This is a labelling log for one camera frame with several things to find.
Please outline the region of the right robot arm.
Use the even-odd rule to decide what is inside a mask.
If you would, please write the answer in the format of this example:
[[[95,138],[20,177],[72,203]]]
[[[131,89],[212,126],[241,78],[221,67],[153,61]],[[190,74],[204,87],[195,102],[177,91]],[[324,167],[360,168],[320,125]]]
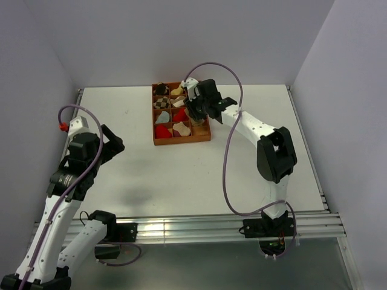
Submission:
[[[286,127],[276,128],[244,111],[242,102],[230,97],[223,98],[213,79],[197,81],[191,77],[181,82],[187,91],[184,104],[194,120],[209,117],[220,124],[230,126],[223,159],[222,187],[227,206],[239,216],[265,213],[262,220],[264,233],[273,236],[282,229],[281,218],[290,208],[287,205],[287,187],[290,175],[298,159],[290,131]],[[256,166],[260,176],[268,185],[264,206],[250,213],[239,213],[232,206],[226,190],[226,167],[231,137],[239,132],[256,148]]]

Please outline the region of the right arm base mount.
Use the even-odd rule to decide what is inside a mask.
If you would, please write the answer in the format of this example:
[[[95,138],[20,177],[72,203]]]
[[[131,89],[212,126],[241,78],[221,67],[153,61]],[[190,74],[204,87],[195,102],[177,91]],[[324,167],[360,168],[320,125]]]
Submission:
[[[245,238],[293,237],[293,219],[244,219],[238,230]]]

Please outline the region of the beige maroon striped sock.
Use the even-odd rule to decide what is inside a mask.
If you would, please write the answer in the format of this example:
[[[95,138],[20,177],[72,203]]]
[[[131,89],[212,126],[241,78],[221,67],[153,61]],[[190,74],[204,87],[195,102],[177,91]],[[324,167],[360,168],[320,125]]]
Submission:
[[[174,123],[172,126],[174,137],[188,137],[191,135],[191,129],[184,122]]]

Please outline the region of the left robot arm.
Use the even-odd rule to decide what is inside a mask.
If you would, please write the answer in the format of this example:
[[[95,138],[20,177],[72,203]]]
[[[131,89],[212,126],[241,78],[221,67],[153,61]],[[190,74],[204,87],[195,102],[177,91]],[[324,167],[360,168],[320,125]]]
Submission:
[[[117,236],[115,215],[96,210],[76,238],[62,246],[100,166],[125,149],[123,140],[105,124],[97,134],[87,125],[71,124],[68,137],[68,154],[50,177],[33,242],[16,272],[3,277],[1,289],[70,289],[72,276],[94,246]]]

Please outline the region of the red sock with white pattern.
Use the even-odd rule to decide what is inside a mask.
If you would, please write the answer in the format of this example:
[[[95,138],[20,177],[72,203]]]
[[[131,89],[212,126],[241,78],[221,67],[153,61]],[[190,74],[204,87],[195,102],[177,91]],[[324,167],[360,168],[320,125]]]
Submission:
[[[173,135],[170,130],[162,124],[159,124],[155,127],[155,138],[163,139],[163,138],[172,138]]]

